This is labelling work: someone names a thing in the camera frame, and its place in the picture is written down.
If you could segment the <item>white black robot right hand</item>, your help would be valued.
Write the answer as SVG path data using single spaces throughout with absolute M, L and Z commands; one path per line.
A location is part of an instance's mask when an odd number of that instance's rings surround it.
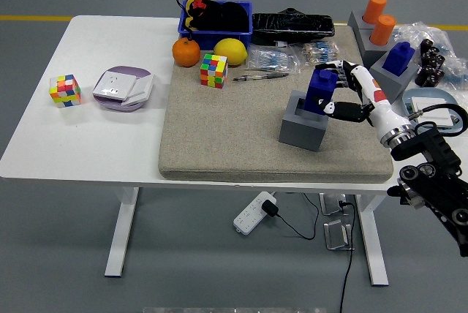
M 357 104 L 315 97 L 314 101 L 325 115 L 342 121 L 367 120 L 376 129 L 377 139 L 387 148 L 415 136 L 409 119 L 393 111 L 384 91 L 367 68 L 348 61 L 330 61 L 315 68 L 335 72 L 344 78 L 347 87 L 357 92 L 361 99 L 361 103 Z

